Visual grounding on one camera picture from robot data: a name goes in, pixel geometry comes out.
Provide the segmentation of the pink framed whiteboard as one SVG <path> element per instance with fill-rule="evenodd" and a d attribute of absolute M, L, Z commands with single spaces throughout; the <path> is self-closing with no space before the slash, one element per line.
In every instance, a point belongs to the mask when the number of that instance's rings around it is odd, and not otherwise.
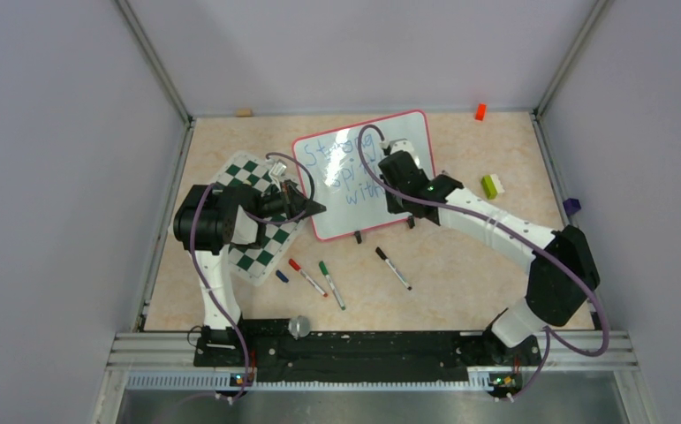
<path fill-rule="evenodd" d="M 366 124 L 378 131 L 364 131 Z M 388 143 L 402 141 L 411 147 L 416 163 L 428 177 L 435 173 L 428 120 L 421 110 L 369 120 L 355 125 L 319 132 L 296 139 L 291 147 L 294 158 L 305 166 L 299 171 L 304 191 L 314 180 L 314 200 L 326 210 L 312 216 L 315 236 L 322 241 L 352 235 L 380 226 L 403 222 L 407 214 L 391 214 L 387 210 L 384 190 L 368 176 L 361 158 L 380 175 L 378 164 L 383 159 L 380 136 Z"/>

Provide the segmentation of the blue marker cap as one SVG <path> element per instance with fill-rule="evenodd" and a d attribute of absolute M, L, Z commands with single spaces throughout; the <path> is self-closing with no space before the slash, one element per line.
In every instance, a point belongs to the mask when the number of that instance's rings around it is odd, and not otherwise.
<path fill-rule="evenodd" d="M 290 282 L 290 279 L 280 270 L 276 271 L 276 276 L 285 284 Z"/>

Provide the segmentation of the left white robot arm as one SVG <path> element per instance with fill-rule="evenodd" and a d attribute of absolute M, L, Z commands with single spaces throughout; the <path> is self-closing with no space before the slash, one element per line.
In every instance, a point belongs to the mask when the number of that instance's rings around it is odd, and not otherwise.
<path fill-rule="evenodd" d="M 242 317 L 231 281 L 231 248 L 260 246 L 267 225 L 276 224 L 278 217 L 296 223 L 326 210 L 290 179 L 265 192 L 248 184 L 194 185 L 178 208 L 172 227 L 200 280 L 203 326 L 232 330 Z"/>

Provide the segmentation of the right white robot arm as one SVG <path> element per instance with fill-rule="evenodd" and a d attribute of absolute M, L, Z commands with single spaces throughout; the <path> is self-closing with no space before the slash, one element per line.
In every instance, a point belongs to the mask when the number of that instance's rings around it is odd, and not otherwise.
<path fill-rule="evenodd" d="M 454 178 L 429 178 L 408 140 L 383 140 L 380 147 L 377 180 L 390 213 L 407 213 L 461 231 L 527 273 L 525 296 L 488 325 L 483 351 L 490 361 L 508 363 L 533 333 L 563 327 L 582 305 L 597 302 L 599 275 L 579 228 L 554 230 L 534 224 L 489 204 Z"/>

